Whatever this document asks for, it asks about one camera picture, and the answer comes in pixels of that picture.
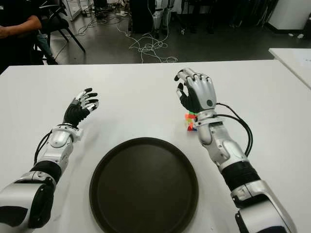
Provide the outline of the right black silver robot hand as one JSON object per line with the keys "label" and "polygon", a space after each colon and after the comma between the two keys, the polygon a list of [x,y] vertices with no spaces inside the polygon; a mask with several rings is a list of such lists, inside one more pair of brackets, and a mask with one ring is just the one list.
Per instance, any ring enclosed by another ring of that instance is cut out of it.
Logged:
{"label": "right black silver robot hand", "polygon": [[177,73],[174,80],[183,81],[178,84],[176,93],[181,104],[188,111],[199,113],[215,108],[216,93],[209,76],[184,68]]}

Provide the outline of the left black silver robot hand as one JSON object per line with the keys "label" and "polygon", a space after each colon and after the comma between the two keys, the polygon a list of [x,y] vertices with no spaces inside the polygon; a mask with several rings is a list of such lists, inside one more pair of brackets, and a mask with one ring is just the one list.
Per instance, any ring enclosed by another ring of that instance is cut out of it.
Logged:
{"label": "left black silver robot hand", "polygon": [[81,121],[98,108],[99,100],[96,99],[97,96],[98,93],[93,92],[92,88],[81,91],[67,107],[63,124],[77,128]]}

